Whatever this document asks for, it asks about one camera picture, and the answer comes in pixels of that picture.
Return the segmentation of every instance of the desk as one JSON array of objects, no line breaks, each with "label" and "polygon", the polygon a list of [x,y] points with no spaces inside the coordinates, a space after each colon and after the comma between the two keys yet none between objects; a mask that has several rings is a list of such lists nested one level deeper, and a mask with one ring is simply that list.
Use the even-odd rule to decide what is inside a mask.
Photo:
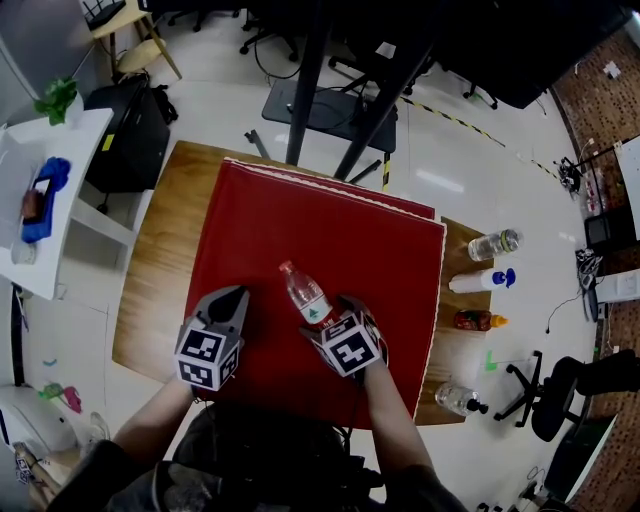
[{"label": "desk", "polygon": [[73,129],[66,125],[50,126],[47,118],[8,129],[18,142],[42,146],[45,160],[56,156],[71,162],[67,184],[56,193],[53,203],[51,236],[37,242],[35,263],[14,265],[10,251],[0,248],[0,274],[45,299],[53,299],[55,295],[69,219],[73,218],[125,245],[132,245],[135,241],[133,231],[78,198],[93,154],[112,117],[110,109],[87,110]]},{"label": "desk", "polygon": [[[111,20],[98,27],[97,29],[91,32],[91,35],[94,39],[102,39],[103,37],[109,36],[109,53],[111,54],[111,72],[113,75],[116,74],[117,71],[122,73],[128,73],[131,71],[135,71],[136,69],[141,69],[147,64],[151,63],[155,57],[158,56],[158,53],[151,48],[152,45],[148,44],[148,41],[144,41],[144,30],[146,29],[149,32],[149,35],[153,39],[155,46],[157,47],[157,51],[162,54],[162,56],[166,59],[173,69],[174,73],[178,76],[179,79],[182,78],[178,67],[175,62],[167,52],[165,48],[165,43],[159,37],[156,31],[153,29],[153,25],[147,19],[147,15],[149,13],[141,11],[138,8],[138,3],[136,0],[127,0],[126,5],[116,14]],[[116,60],[116,35],[115,33],[128,25],[133,25],[140,36],[140,45],[136,48],[133,48],[120,60],[120,64],[124,66],[124,68],[120,68],[118,62]]]},{"label": "desk", "polygon": [[[220,164],[225,157],[307,172],[278,162],[224,149],[180,141],[151,199],[133,250],[118,312],[113,360],[152,379],[166,382],[174,373],[173,351],[184,308],[200,233]],[[464,418],[435,403],[435,389],[455,371],[451,354],[434,350],[455,334],[462,343],[482,342],[483,333],[468,336],[449,328],[463,308],[489,309],[491,293],[456,295],[447,286],[451,276],[491,268],[493,261],[474,262],[467,243],[480,235],[457,222],[447,224],[447,240],[440,289],[440,307],[423,392],[418,405],[419,425],[461,423]]]}]

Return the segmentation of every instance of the blue object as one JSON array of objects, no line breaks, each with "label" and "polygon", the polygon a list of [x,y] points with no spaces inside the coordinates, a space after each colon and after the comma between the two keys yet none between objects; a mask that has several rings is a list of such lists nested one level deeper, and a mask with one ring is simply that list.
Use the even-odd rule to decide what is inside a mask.
[{"label": "blue object", "polygon": [[503,284],[507,283],[507,288],[509,288],[513,283],[516,282],[516,271],[512,268],[507,269],[507,272],[494,272],[491,276],[491,280],[493,284]]},{"label": "blue object", "polygon": [[67,184],[71,164],[64,158],[51,157],[40,169],[36,183],[43,180],[51,180],[47,193],[44,196],[44,208],[39,222],[24,224],[22,226],[22,241],[28,244],[51,236],[51,223],[53,221],[53,200],[56,192]]}]

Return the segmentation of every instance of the black pole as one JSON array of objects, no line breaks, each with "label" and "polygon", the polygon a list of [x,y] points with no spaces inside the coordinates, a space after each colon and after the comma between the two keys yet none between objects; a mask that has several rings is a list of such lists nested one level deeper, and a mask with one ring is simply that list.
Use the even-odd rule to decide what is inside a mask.
[{"label": "black pole", "polygon": [[362,180],[362,179],[366,178],[367,176],[369,176],[369,174],[371,174],[373,171],[377,171],[378,167],[380,167],[381,165],[382,165],[382,161],[381,160],[376,160],[369,167],[366,167],[365,170],[362,171],[360,174],[358,174],[355,178],[349,180],[349,183],[351,183],[352,185],[355,185],[360,180]]},{"label": "black pole", "polygon": [[311,29],[304,48],[298,87],[293,101],[291,127],[289,128],[289,144],[285,161],[290,165],[298,165],[300,159],[304,132],[307,129],[318,76],[320,76],[322,69],[324,49],[331,34],[331,3],[332,0],[317,0],[314,17],[309,20]]},{"label": "black pole", "polygon": [[439,0],[437,5],[425,16],[415,16],[414,19],[423,21],[422,26],[411,30],[411,38],[402,47],[396,49],[396,55],[391,63],[389,79],[384,83],[378,97],[369,108],[369,112],[362,120],[360,129],[351,142],[349,149],[342,158],[334,178],[346,180],[347,176],[358,162],[358,158],[371,142],[384,120],[391,112],[396,101],[402,94],[409,81],[416,75],[424,60],[428,57],[438,34],[444,23],[445,8],[448,0]]}]

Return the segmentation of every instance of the blue bottle cap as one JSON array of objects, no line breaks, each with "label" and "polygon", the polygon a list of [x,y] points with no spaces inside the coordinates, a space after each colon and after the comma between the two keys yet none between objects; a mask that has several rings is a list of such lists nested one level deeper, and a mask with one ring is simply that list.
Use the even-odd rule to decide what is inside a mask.
[{"label": "blue bottle cap", "polygon": [[507,276],[504,272],[498,271],[493,273],[491,280],[493,281],[493,284],[502,284],[507,280]]},{"label": "blue bottle cap", "polygon": [[491,276],[491,280],[493,284],[507,284],[507,288],[509,288],[513,283],[516,282],[516,272],[512,268],[507,269],[507,272],[494,272]]}]

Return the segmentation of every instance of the bottle label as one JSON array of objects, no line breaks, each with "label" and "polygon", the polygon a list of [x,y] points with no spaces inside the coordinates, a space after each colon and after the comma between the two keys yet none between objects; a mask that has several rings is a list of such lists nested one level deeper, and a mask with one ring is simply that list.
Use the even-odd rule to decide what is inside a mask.
[{"label": "bottle label", "polygon": [[319,324],[322,322],[329,313],[331,313],[331,304],[327,301],[324,295],[320,295],[316,300],[307,304],[300,310],[302,316],[310,324]]}]

